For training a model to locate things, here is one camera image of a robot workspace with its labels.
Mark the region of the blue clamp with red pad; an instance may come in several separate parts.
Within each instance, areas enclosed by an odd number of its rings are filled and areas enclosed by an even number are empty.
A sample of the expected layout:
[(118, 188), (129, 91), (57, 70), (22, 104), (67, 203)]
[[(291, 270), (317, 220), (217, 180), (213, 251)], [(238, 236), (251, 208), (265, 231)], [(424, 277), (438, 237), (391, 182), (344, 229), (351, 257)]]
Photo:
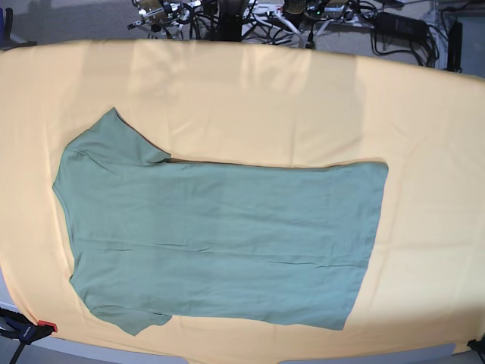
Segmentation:
[(19, 312), (1, 308), (1, 337), (19, 342), (9, 364), (18, 361), (25, 346), (57, 332), (58, 327), (54, 323), (40, 320), (34, 324)]

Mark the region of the black central stand post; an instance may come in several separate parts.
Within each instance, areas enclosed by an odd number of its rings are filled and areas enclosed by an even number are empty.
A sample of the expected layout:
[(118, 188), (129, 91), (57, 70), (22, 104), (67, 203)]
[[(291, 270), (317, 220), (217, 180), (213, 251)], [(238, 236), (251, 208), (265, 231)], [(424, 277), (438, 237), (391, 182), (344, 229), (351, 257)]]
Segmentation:
[(245, 2), (243, 0), (219, 0), (217, 39), (225, 42), (240, 42)]

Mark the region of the yellow table cloth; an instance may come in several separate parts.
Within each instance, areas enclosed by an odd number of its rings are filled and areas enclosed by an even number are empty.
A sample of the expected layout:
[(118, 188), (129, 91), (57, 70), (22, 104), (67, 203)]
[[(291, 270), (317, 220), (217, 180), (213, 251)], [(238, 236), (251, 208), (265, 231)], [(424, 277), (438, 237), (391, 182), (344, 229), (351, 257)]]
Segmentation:
[[(382, 160), (368, 272), (342, 331), (175, 318), (136, 336), (92, 316), (52, 190), (107, 110), (174, 158), (283, 167)], [(1, 269), (64, 342), (277, 363), (466, 343), (484, 332), (484, 81), (376, 58), (234, 42), (66, 42), (1, 54)]]

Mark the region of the black power adapter brick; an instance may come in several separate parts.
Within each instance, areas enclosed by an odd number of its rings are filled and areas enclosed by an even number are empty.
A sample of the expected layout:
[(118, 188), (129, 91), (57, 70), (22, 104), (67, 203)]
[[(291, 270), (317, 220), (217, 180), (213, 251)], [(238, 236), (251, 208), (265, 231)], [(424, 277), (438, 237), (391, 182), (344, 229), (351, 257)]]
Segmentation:
[(380, 12), (374, 18), (374, 29), (384, 36), (412, 42), (424, 42), (428, 35), (428, 25), (418, 19)]

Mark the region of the blue chair at left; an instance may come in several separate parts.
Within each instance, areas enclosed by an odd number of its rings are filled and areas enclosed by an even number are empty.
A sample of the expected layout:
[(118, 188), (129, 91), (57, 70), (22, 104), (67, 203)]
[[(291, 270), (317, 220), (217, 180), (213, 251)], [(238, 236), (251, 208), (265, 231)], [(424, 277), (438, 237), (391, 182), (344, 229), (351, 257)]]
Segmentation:
[(37, 46), (38, 42), (24, 39), (12, 32), (14, 12), (12, 8), (1, 8), (1, 50)]

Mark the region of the black box on floor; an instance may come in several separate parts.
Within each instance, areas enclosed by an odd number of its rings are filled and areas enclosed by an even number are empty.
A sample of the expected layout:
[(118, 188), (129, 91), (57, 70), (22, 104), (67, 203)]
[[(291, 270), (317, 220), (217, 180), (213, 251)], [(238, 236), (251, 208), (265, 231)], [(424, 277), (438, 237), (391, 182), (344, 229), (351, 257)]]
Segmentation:
[(446, 69), (451, 72), (462, 72), (462, 39), (463, 24), (455, 21), (448, 32), (448, 52)]

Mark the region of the green T-shirt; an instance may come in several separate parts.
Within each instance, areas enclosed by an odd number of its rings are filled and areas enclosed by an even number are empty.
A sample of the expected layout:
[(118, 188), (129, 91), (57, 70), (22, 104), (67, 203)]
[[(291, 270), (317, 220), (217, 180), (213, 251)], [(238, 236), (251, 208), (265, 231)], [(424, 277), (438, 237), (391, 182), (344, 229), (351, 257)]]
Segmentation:
[(368, 269), (388, 167), (173, 162), (116, 110), (71, 141), (53, 190), (70, 283), (136, 335), (174, 316), (340, 331)]

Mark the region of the black clamp at right corner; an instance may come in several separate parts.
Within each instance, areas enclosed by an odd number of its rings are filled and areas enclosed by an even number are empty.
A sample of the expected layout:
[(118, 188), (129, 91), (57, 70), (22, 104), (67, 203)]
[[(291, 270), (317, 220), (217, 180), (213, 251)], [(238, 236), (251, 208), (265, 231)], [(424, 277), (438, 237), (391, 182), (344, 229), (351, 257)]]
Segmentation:
[(483, 336), (480, 340), (470, 340), (467, 343), (467, 347), (470, 350), (473, 350), (480, 355), (485, 355), (485, 336)]

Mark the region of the white power strip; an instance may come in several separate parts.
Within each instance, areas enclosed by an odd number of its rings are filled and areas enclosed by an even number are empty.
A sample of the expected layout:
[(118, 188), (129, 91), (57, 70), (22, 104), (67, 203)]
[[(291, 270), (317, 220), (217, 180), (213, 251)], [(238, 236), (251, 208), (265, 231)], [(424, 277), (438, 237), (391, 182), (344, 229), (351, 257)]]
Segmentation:
[(299, 18), (303, 15), (306, 1), (284, 1), (283, 4), (265, 3), (263, 1), (250, 1), (242, 13), (242, 23), (257, 22), (268, 25), (270, 21), (293, 27), (290, 17)]

